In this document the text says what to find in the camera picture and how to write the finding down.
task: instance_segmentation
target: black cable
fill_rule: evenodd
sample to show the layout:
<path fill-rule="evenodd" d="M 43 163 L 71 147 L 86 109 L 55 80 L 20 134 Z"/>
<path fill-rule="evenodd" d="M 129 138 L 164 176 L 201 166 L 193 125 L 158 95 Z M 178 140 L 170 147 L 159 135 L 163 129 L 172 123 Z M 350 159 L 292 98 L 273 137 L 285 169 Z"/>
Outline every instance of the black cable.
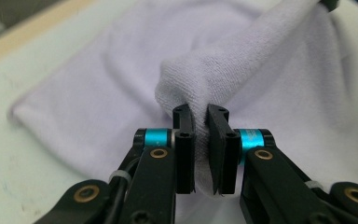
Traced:
<path fill-rule="evenodd" d="M 345 224 L 358 224 L 358 217 L 332 205 L 331 203 L 327 203 L 321 200 L 330 211 L 336 215 L 336 217 Z"/>
<path fill-rule="evenodd" d="M 121 208 L 123 207 L 127 188 L 127 180 L 123 177 L 120 178 L 116 195 L 113 198 L 112 207 L 109 209 L 104 224 L 118 223 L 118 219 L 120 218 Z"/>
<path fill-rule="evenodd" d="M 124 170 L 129 174 L 133 173 L 133 169 L 137 167 L 139 160 L 140 158 L 136 158 L 130 161 Z M 114 176 L 110 183 L 115 183 L 113 184 L 113 192 L 111 195 L 112 206 L 107 211 L 106 219 L 103 224 L 114 224 L 118 222 L 121 208 L 123 207 L 126 196 L 127 187 L 131 184 L 127 183 L 127 179 L 120 176 Z"/>

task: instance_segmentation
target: blue ring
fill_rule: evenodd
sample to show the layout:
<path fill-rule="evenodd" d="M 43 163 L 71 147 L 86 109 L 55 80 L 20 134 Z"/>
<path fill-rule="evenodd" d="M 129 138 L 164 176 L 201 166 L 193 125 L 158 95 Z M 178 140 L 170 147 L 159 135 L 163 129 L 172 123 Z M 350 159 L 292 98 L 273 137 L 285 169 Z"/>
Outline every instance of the blue ring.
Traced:
<path fill-rule="evenodd" d="M 263 147 L 264 137 L 258 129 L 240 129 L 242 141 L 242 156 L 240 165 L 245 164 L 246 152 L 253 147 Z"/>
<path fill-rule="evenodd" d="M 167 147 L 168 129 L 146 129 L 145 147 Z"/>

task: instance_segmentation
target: white towel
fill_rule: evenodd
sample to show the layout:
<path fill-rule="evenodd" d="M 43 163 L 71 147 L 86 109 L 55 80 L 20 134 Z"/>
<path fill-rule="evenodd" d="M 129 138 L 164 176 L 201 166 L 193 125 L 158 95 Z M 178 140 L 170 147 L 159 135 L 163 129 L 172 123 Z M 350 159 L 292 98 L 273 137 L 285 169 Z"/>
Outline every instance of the white towel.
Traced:
<path fill-rule="evenodd" d="M 261 15 L 240 0 L 140 1 L 14 104 L 12 118 L 64 162 L 107 180 L 138 128 L 170 128 L 171 110 L 190 104 L 196 184 L 212 195 L 204 119 L 213 103 L 231 112 L 233 128 L 271 130 L 325 187 L 358 182 L 347 44 L 317 2 L 286 0 Z M 197 197 L 178 198 L 179 219 Z"/>

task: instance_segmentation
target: cable tie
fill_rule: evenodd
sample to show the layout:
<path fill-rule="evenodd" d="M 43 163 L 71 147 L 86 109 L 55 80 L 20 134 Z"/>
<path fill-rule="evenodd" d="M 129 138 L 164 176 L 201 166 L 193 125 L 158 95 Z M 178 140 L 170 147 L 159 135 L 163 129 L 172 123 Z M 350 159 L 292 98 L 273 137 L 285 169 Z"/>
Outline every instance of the cable tie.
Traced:
<path fill-rule="evenodd" d="M 315 180 L 309 180 L 309 181 L 305 182 L 305 185 L 307 185 L 307 187 L 309 189 L 323 189 L 324 188 L 318 181 L 315 181 Z"/>
<path fill-rule="evenodd" d="M 127 171 L 123 171 L 123 170 L 116 170 L 114 171 L 110 176 L 109 176 L 109 182 L 113 179 L 113 177 L 115 176 L 119 176 L 119 177 L 123 177 L 124 179 L 127 180 L 127 186 L 130 186 L 130 183 L 132 181 L 132 177 L 131 175 L 127 172 Z"/>

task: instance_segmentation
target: terry cloth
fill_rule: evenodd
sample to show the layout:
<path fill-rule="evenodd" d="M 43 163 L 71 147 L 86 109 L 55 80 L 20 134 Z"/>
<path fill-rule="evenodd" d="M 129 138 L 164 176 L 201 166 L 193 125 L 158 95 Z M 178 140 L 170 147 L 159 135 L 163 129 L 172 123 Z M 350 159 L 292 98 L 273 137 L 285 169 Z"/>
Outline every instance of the terry cloth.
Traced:
<path fill-rule="evenodd" d="M 240 0 L 140 1 L 14 104 L 11 117 L 67 164 L 107 180 L 138 128 L 171 128 L 172 109 L 189 104 L 199 193 L 178 196 L 179 219 L 212 195 L 209 103 L 230 111 L 232 128 L 269 129 L 325 187 L 358 183 L 347 44 L 317 2 L 286 0 L 261 13 Z"/>

